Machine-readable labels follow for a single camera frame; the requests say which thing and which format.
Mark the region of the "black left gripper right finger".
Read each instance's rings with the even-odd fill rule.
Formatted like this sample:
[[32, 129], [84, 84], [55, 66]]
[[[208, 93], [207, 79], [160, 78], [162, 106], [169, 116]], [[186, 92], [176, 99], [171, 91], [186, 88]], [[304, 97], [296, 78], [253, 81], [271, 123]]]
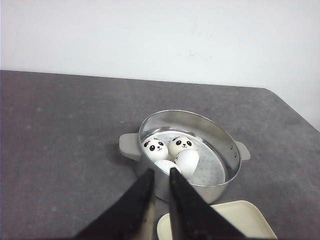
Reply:
[[169, 175], [169, 216], [174, 240], [244, 240], [246, 236], [215, 211], [176, 168]]

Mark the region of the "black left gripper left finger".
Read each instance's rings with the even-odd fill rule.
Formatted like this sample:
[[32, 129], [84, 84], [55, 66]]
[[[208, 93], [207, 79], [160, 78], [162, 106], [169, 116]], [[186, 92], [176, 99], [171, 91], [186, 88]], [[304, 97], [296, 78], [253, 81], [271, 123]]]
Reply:
[[147, 169], [76, 240], [151, 240], [155, 220], [155, 171]]

